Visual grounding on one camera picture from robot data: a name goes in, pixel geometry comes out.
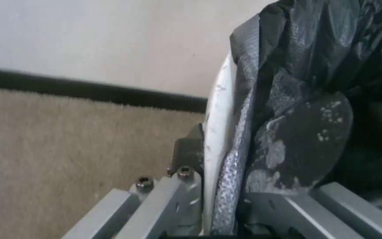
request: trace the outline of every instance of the black baseboard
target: black baseboard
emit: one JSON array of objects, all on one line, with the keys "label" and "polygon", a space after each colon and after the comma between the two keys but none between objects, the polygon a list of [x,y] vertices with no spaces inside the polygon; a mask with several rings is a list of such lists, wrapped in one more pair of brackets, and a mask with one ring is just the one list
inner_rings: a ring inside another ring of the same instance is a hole
[{"label": "black baseboard", "polygon": [[0,88],[204,113],[207,99],[0,70]]}]

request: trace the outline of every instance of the beige carpet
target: beige carpet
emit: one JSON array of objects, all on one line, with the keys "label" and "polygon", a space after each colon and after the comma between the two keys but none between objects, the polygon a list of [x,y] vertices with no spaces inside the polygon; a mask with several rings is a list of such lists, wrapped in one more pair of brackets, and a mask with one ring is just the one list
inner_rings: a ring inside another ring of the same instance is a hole
[{"label": "beige carpet", "polygon": [[161,177],[202,114],[0,90],[0,238],[60,238],[112,188]]}]

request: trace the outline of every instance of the garbage bag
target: garbage bag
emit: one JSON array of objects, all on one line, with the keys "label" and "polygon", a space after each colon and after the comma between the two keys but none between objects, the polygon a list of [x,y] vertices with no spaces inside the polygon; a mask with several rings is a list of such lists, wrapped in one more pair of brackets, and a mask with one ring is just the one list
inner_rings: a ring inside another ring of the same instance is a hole
[{"label": "garbage bag", "polygon": [[280,0],[235,29],[230,43],[237,64],[234,133],[212,233],[235,233],[256,132],[323,92],[342,92],[354,113],[349,142],[325,182],[372,201],[382,197],[382,0]]}]

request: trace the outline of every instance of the white wall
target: white wall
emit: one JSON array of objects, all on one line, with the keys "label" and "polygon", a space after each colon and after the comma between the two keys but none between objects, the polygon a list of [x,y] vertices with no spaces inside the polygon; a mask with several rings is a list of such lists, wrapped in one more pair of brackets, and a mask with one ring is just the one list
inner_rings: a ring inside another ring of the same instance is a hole
[{"label": "white wall", "polygon": [[0,0],[0,68],[207,97],[272,0]]}]

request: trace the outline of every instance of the screw head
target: screw head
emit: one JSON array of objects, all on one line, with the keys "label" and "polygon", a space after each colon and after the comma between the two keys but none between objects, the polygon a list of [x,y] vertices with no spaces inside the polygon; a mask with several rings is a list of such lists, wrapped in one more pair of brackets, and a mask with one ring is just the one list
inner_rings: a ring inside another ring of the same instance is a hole
[{"label": "screw head", "polygon": [[178,173],[178,178],[180,180],[189,181],[194,179],[194,170],[189,166],[179,167],[176,173]]},{"label": "screw head", "polygon": [[138,192],[147,193],[154,188],[154,180],[150,176],[141,176],[137,179],[135,186]]},{"label": "screw head", "polygon": [[169,176],[169,177],[171,177],[175,173],[173,171],[173,166],[172,165],[168,166],[166,171],[167,171],[167,176]]}]

